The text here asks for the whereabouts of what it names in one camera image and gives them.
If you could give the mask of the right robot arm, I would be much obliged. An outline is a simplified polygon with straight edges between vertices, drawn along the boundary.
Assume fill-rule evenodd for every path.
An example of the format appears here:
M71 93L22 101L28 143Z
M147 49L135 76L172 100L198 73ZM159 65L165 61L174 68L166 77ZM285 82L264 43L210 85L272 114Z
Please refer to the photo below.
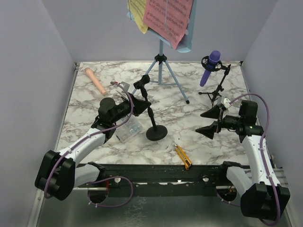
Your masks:
M289 189L283 187L271 166L264 130L256 124L258 104L243 100L238 116L228 115L230 100L220 97L216 105L201 114L201 117L214 119L214 122L196 130L213 139L221 129L234 131L243 145L250 166L248 176L239 163L224 162L218 173L218 181L223 185L233 184L241 197L241 212L246 217L269 220L272 225L280 219L289 199Z

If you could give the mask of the black round-base mic stand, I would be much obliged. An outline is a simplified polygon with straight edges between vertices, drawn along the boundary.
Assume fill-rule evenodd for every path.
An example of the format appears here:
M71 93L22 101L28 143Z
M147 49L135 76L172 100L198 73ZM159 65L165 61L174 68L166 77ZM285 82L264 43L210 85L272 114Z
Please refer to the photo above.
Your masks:
M148 74L143 75L142 78L134 83L134 88L141 91L142 97L148 102L148 93L145 89L145 84L150 82L150 77ZM157 125L154 119L154 113L152 108L149 106L147 108L149 118L151 119L152 127L150 127L146 132L146 138L150 141L158 141L166 137L168 130L163 125Z

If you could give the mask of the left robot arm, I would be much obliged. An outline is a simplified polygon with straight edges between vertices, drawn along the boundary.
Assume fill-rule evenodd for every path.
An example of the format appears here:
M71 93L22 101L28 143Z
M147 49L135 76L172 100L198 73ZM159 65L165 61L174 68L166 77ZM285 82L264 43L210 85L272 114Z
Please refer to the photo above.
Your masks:
M113 136L118 127L117 121L123 119L126 122L131 115L139 116L151 106L149 101L133 95L129 97L130 100L118 105L110 97L102 99L95 121L80 139L58 152L46 152L35 180L35 187L44 191L45 198L55 197L63 201L75 187L86 183L99 187L104 183L104 168L101 165L89 162L80 167L79 164Z

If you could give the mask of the beige microphone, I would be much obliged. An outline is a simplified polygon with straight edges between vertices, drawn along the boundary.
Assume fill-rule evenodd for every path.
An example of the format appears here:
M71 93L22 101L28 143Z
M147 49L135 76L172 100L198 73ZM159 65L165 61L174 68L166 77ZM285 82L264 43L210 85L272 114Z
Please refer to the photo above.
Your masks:
M90 68L85 68L84 71L85 71L86 76L93 82L93 84L101 92L101 94L106 95L107 92L106 92L105 88L102 86L102 84L100 83L99 79L97 78L97 76L95 75L93 70Z

